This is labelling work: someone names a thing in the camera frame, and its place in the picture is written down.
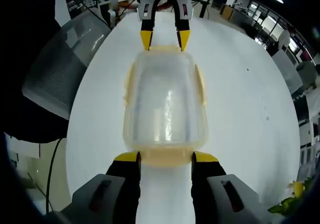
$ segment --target black cable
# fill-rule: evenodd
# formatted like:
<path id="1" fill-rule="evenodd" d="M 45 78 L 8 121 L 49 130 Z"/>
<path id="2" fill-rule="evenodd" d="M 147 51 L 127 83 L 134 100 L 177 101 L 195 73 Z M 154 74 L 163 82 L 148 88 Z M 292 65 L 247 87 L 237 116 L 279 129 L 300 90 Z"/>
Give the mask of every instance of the black cable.
<path id="1" fill-rule="evenodd" d="M 59 146 L 59 143 L 61 142 L 62 138 L 60 138 L 58 140 L 58 142 L 56 143 L 54 152 L 52 154 L 52 158 L 51 158 L 51 163 L 50 163 L 50 168 L 49 168 L 49 175 L 48 175 L 48 180 L 46 182 L 46 196 L 45 196 L 45 212 L 49 213 L 49 194 L 50 194 L 50 179 L 51 179 L 51 173 L 52 173 L 52 166 L 54 164 L 54 159 L 55 159 L 55 155 L 56 155 L 56 151 L 57 148 Z"/>
<path id="2" fill-rule="evenodd" d="M 90 11 L 90 13 L 92 13 L 95 17 L 97 17 L 98 19 L 100 19 L 109 29 L 112 30 L 112 28 L 107 24 L 107 22 L 105 22 L 102 18 L 100 18 L 98 15 L 96 15 L 88 6 L 85 5 L 85 3 L 82 0 L 79 0 L 80 3 L 82 3 L 82 5 Z"/>
<path id="3" fill-rule="evenodd" d="M 126 11 L 126 9 L 134 2 L 135 0 L 132 0 L 122 11 L 122 13 L 119 15 L 119 17 L 121 17 L 121 15 L 123 15 L 123 13 Z"/>
<path id="4" fill-rule="evenodd" d="M 199 1 L 195 2 L 195 4 L 192 5 L 192 7 L 194 7 L 195 5 L 197 5 L 199 3 Z"/>
<path id="5" fill-rule="evenodd" d="M 209 20 L 210 14 L 209 14 L 208 6 L 206 7 L 206 9 L 207 9 L 207 12 L 208 12 L 208 20 Z"/>
<path id="6" fill-rule="evenodd" d="M 42 193 L 42 195 L 44 195 L 45 199 L 47 200 L 47 196 L 46 194 L 41 190 L 41 188 L 38 186 L 38 184 L 34 181 L 34 179 L 31 177 L 30 173 L 27 172 L 28 176 L 30 177 L 31 181 L 33 182 L 33 184 L 35 185 L 35 187 Z M 52 208 L 51 202 L 49 200 L 49 205 L 51 207 L 51 210 L 53 211 L 54 209 Z"/>

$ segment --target plastic container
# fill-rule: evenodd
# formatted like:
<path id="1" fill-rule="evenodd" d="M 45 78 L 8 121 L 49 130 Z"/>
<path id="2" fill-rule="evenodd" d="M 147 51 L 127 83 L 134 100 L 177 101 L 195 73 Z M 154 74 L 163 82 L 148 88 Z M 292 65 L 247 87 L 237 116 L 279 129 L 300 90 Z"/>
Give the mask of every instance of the plastic container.
<path id="1" fill-rule="evenodd" d="M 203 79 L 176 48 L 140 53 L 126 80 L 123 138 L 154 166 L 177 166 L 207 140 Z"/>

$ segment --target white tabletop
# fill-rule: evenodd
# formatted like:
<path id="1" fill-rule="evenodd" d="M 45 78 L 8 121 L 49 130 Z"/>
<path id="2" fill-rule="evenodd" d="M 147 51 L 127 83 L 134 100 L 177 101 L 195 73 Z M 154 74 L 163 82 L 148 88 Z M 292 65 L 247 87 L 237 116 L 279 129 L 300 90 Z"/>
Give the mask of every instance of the white tabletop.
<path id="1" fill-rule="evenodd" d="M 152 46 L 178 46 L 174 15 L 157 12 Z M 66 172 L 69 191 L 105 173 L 126 152 L 122 137 L 124 85 L 139 52 L 141 23 L 126 16 L 101 45 L 77 92 L 70 116 Z M 275 204 L 299 169 L 299 127 L 286 83 L 267 52 L 242 33 L 193 18 L 186 52 L 206 84 L 208 141 L 227 174 Z M 136 223 L 194 223 L 191 167 L 141 167 Z"/>

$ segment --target green leaf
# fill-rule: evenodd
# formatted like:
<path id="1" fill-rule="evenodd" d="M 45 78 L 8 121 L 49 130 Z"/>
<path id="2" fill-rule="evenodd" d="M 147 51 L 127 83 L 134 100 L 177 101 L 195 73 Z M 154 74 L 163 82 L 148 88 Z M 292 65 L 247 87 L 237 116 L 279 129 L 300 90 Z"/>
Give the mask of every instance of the green leaf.
<path id="1" fill-rule="evenodd" d="M 291 202 L 289 203 L 288 208 L 285 210 L 283 215 L 285 217 L 288 217 L 288 216 L 292 215 L 293 213 L 295 213 L 297 211 L 298 206 L 299 206 L 299 201 L 300 200 L 301 200 L 300 198 L 294 198 L 293 200 L 291 200 Z"/>
<path id="2" fill-rule="evenodd" d="M 305 191 L 308 191 L 308 190 L 310 189 L 313 181 L 314 181 L 313 178 L 307 178 L 307 180 L 305 180 L 305 182 L 304 182 L 304 184 L 303 184 Z"/>
<path id="3" fill-rule="evenodd" d="M 290 205 L 295 201 L 296 198 L 286 198 L 281 202 L 281 205 L 283 206 L 283 209 L 287 211 L 290 207 Z"/>
<path id="4" fill-rule="evenodd" d="M 283 206 L 280 206 L 280 205 L 275 205 L 271 208 L 268 209 L 268 212 L 270 213 L 280 213 L 282 214 L 284 212 L 284 208 Z"/>

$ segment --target robotic arm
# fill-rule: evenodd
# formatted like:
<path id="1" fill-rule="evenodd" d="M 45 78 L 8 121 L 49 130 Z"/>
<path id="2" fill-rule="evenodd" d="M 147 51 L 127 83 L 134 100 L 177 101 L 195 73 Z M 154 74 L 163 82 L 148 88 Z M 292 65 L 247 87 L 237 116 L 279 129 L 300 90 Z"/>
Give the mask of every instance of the robotic arm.
<path id="1" fill-rule="evenodd" d="M 84 184 L 73 194 L 69 206 L 48 213 L 47 220 L 59 224 L 135 224 L 140 163 L 139 152 L 119 155 L 105 175 Z M 192 155 L 191 196 L 197 224 L 270 223 L 278 215 L 269 213 L 257 193 L 235 175 L 226 175 L 215 157 L 198 151 Z"/>
<path id="2" fill-rule="evenodd" d="M 155 24 L 156 9 L 160 0 L 140 0 L 138 15 L 142 20 L 141 38 L 145 50 L 149 50 L 152 40 L 152 32 Z M 187 45 L 190 27 L 189 20 L 192 17 L 191 0 L 168 0 L 174 9 L 177 37 L 182 51 Z"/>

